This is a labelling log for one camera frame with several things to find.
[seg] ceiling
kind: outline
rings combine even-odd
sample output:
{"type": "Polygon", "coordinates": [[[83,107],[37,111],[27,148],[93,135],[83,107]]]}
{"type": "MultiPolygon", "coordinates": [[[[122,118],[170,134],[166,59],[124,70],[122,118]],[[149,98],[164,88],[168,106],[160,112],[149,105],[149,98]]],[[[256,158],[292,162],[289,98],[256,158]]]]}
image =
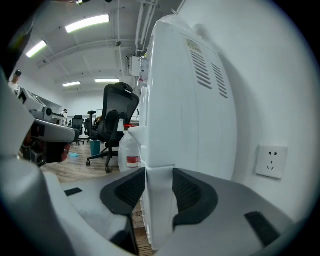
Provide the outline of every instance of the ceiling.
{"type": "MultiPolygon", "coordinates": [[[[157,20],[177,10],[181,0],[159,0],[147,35],[146,45],[157,20]]],[[[145,24],[149,4],[145,4],[141,23],[145,24]]],[[[127,73],[126,56],[136,52],[135,39],[140,10],[140,1],[120,0],[119,30],[121,41],[122,67],[118,40],[118,1],[105,3],[104,0],[91,0],[82,5],[74,3],[50,2],[36,14],[31,38],[25,52],[44,40],[47,43],[32,61],[57,87],[62,84],[80,81],[81,85],[64,87],[64,91],[81,89],[83,92],[103,90],[103,84],[94,79],[119,78],[132,83],[127,73]],[[82,28],[67,33],[65,27],[85,18],[109,14],[110,22],[82,28]]]]}

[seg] chair headrest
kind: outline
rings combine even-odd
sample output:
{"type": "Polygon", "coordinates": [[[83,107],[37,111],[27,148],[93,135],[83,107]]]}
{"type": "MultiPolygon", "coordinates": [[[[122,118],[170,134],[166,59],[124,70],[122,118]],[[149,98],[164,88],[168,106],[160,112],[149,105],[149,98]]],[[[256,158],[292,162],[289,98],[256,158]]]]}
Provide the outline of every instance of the chair headrest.
{"type": "Polygon", "coordinates": [[[131,87],[130,85],[124,83],[124,82],[117,82],[117,83],[115,83],[114,85],[115,85],[115,86],[122,86],[123,89],[125,89],[125,90],[127,90],[127,91],[129,91],[129,92],[131,92],[131,93],[133,92],[132,87],[131,87]]]}

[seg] plastic jug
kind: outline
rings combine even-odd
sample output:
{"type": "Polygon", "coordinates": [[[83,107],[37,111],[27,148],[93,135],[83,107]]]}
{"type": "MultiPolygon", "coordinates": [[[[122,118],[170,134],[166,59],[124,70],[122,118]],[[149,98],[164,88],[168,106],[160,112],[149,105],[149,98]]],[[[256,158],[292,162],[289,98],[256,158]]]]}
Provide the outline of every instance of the plastic jug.
{"type": "Polygon", "coordinates": [[[138,143],[126,132],[119,143],[119,169],[125,172],[141,166],[138,143]]]}

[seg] chair wheel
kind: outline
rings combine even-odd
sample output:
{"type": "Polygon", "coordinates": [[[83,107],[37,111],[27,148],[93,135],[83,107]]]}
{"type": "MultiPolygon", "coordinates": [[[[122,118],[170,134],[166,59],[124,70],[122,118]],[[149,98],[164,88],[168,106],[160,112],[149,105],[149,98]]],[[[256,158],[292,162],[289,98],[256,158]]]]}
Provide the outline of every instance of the chair wheel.
{"type": "Polygon", "coordinates": [[[111,171],[111,169],[110,169],[109,167],[104,168],[104,170],[105,170],[105,172],[106,172],[107,174],[112,173],[112,171],[111,171]]]}

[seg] label sticker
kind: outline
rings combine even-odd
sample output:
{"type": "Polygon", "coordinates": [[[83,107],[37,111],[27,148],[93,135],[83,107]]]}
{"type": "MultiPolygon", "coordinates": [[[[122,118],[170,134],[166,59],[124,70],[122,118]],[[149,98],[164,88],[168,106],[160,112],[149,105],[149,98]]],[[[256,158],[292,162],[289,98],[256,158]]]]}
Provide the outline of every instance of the label sticker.
{"type": "Polygon", "coordinates": [[[195,52],[202,54],[202,51],[200,50],[200,47],[198,46],[198,44],[190,39],[186,39],[186,44],[188,45],[188,47],[192,50],[194,50],[195,52]]]}

